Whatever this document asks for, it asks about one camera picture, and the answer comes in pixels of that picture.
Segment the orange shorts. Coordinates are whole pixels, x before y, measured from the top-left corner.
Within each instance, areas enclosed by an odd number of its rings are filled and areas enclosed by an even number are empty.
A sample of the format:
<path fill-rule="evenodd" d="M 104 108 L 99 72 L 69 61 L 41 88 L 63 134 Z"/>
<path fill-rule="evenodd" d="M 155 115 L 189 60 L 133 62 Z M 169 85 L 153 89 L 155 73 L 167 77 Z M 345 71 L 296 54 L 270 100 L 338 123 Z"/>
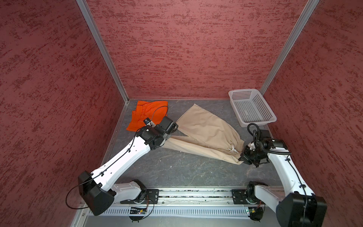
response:
<path fill-rule="evenodd" d="M 144 120 L 149 118 L 153 123 L 159 124 L 167 116 L 167 101 L 138 101 L 136 110 L 132 111 L 131 122 L 128 125 L 128 131 L 136 132 L 145 126 Z"/>

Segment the beige shorts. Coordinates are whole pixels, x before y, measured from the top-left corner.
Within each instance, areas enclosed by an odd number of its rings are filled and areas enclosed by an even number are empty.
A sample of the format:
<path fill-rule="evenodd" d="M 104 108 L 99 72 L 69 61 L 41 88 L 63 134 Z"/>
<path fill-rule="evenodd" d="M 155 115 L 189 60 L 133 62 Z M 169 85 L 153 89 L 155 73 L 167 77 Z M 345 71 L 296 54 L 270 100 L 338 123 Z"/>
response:
<path fill-rule="evenodd" d="M 240 165 L 244 141 L 226 121 L 194 104 L 176 122 L 183 136 L 171 136 L 164 148 Z"/>

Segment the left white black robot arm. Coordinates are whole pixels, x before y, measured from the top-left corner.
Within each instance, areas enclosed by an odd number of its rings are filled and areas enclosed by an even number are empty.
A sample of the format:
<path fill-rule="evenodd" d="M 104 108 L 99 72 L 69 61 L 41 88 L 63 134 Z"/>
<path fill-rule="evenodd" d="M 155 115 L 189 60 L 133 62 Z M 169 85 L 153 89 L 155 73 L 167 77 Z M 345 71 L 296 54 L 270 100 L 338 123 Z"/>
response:
<path fill-rule="evenodd" d="M 117 186 L 121 175 L 139 158 L 165 144 L 178 129 L 175 121 L 165 116 L 154 124 L 149 118 L 138 129 L 130 143 L 111 160 L 92 172 L 78 176 L 79 194 L 95 216 L 103 214 L 114 203 L 146 201 L 147 188 L 140 180 L 132 180 Z"/>

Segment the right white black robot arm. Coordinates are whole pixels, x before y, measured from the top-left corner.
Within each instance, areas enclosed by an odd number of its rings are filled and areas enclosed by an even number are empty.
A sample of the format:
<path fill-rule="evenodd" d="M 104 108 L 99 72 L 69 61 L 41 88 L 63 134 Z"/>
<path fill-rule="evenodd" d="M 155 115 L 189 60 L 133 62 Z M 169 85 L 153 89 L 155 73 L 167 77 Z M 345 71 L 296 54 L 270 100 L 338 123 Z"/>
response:
<path fill-rule="evenodd" d="M 245 146 L 240 161 L 259 167 L 264 159 L 272 163 L 281 180 L 284 191 L 278 193 L 267 184 L 251 181 L 246 187 L 244 199 L 257 204 L 250 212 L 250 219 L 261 220 L 262 204 L 272 209 L 282 227 L 321 227 L 327 212 L 327 203 L 317 196 L 304 181 L 292 161 L 292 154 L 283 140 L 271 138 L 268 130 L 248 129 L 253 141 Z"/>

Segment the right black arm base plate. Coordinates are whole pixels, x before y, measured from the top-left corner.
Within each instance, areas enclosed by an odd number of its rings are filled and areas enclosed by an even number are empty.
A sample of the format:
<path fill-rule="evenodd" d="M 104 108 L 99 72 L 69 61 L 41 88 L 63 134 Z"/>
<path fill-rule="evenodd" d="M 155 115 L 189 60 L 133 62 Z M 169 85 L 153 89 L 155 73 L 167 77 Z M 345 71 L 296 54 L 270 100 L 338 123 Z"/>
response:
<path fill-rule="evenodd" d="M 261 201 L 255 196 L 254 192 L 248 192 L 245 189 L 232 189 L 231 193 L 234 205 L 265 204 L 263 201 Z"/>

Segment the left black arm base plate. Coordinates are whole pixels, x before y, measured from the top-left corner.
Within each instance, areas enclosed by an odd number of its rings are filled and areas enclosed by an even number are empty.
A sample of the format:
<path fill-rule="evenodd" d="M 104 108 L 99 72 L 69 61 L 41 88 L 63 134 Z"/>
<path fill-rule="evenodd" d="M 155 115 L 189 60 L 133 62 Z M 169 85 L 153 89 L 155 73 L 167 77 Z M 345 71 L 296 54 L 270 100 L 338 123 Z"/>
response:
<path fill-rule="evenodd" d="M 143 200 L 140 200 L 140 201 L 125 200 L 125 201 L 121 201 L 120 204 L 142 204 L 142 205 L 157 204 L 158 199 L 159 199 L 159 193 L 160 193 L 159 189 L 147 189 Z"/>

